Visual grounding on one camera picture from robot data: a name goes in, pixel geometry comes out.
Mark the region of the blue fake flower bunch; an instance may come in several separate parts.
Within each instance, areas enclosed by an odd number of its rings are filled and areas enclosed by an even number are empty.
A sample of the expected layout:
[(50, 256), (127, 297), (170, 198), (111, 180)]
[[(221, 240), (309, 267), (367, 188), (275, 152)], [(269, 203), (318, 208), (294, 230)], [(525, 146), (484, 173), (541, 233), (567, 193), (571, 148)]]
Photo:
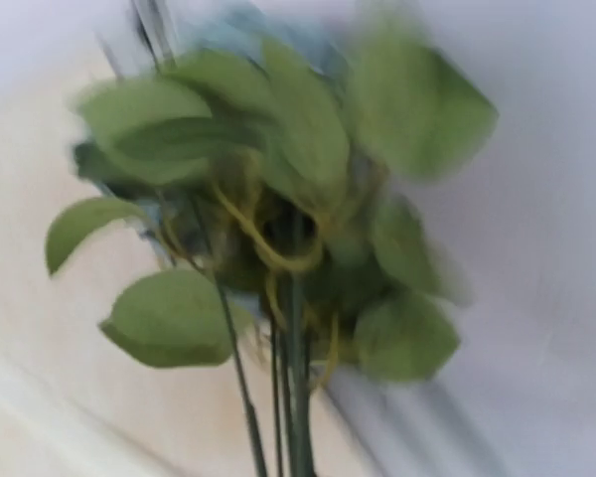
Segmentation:
[(100, 332), (154, 369), (233, 362), (255, 471), (267, 472), (240, 341), (269, 362), (276, 472), (316, 472), (310, 400), (339, 366), (387, 383), (433, 377), (460, 345), (444, 303), (460, 271), (397, 179), (434, 181), (492, 133), (493, 103), (394, 6), (313, 42), (237, 12), (232, 39), (176, 47), (163, 5), (136, 11), (150, 66), (100, 82), (75, 111), (79, 178), (102, 194), (61, 211), (49, 275), (94, 233), (140, 225), (157, 272)]

